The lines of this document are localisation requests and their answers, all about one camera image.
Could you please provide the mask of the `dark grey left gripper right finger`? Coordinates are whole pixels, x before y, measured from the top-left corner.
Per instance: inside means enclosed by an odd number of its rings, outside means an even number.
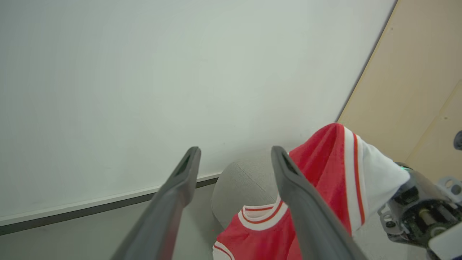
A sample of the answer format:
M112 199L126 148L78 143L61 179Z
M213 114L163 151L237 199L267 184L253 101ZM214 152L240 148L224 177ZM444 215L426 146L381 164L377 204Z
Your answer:
M365 260L337 216L280 146L271 162L281 199L290 209L304 260Z

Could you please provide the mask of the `right gripper grey metal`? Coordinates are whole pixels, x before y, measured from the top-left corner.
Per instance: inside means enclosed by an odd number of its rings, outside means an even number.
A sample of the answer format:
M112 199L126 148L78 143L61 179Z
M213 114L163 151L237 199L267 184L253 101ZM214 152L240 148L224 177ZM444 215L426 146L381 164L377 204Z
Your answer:
M461 222L461 194L445 184L436 185L407 164L398 163L410 176L378 210L390 241L429 249L429 241Z

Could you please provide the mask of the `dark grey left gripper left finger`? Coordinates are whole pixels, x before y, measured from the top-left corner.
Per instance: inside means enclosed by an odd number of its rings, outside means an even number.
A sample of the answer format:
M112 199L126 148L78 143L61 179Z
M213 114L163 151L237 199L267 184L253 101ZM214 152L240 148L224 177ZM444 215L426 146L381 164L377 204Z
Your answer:
M193 199L200 160L199 147L186 151L117 248L113 260L172 258L183 209Z

